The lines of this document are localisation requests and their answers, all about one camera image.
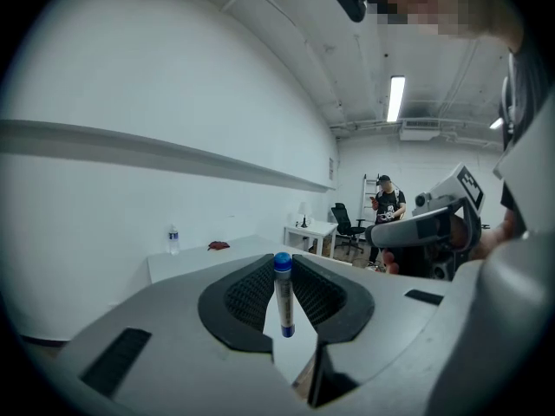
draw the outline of fluorescent light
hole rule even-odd
[[[501,125],[503,125],[503,119],[501,119],[500,117],[489,126],[489,129],[497,129],[499,128]]]
[[[404,77],[391,77],[391,94],[389,94],[388,121],[397,121],[401,109],[402,92],[405,89]]]

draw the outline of man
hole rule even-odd
[[[401,190],[396,190],[389,176],[385,174],[378,179],[380,184],[380,192],[377,193],[372,200],[372,209],[375,211],[375,224],[385,224],[393,220],[401,219],[401,216],[407,210],[405,195]],[[378,270],[375,259],[378,257],[379,248],[373,246],[370,250],[371,270]]]
[[[408,15],[410,23],[426,25],[436,34],[465,38],[493,36],[507,46],[514,58],[513,103],[516,109],[513,128],[509,127],[509,119],[504,116],[505,147],[509,140],[518,141],[540,110],[553,78],[512,5],[507,0],[388,0],[388,3],[394,4],[398,13]],[[519,237],[525,231],[522,217],[506,186],[501,204],[507,208],[504,221],[496,229],[482,232],[471,258],[485,258],[499,244]],[[453,216],[451,224],[454,240],[464,242],[464,223]],[[383,261],[389,273],[399,271],[390,251],[384,251]]]

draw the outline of white desk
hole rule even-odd
[[[333,251],[336,248],[337,224],[313,220],[306,228],[302,228],[301,225],[286,226],[284,237],[284,244],[286,246],[289,246],[289,239],[291,234],[298,234],[299,236],[312,237],[317,239],[318,244],[316,248],[316,254],[318,256],[322,255],[323,238],[331,235],[330,259],[333,259]]]
[[[275,254],[280,251],[317,258],[305,251],[275,244],[259,236],[242,237],[230,240],[227,243],[230,248],[224,250],[207,251],[207,247],[200,247],[181,251],[175,256],[157,254],[148,257],[148,271],[152,283],[209,268],[219,263],[256,255]],[[309,362],[314,354],[317,342],[317,333],[296,298],[293,307],[293,322],[295,323],[295,334],[291,338],[283,337],[279,322],[278,301],[274,293],[266,310],[264,334],[272,338],[274,364],[290,384]]]

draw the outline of water bottle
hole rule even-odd
[[[170,254],[175,256],[180,252],[180,234],[177,232],[177,228],[172,225],[172,228],[169,232],[169,240],[170,240]]]

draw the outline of air conditioning unit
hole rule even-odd
[[[401,140],[430,140],[440,135],[439,120],[404,120],[399,131]]]

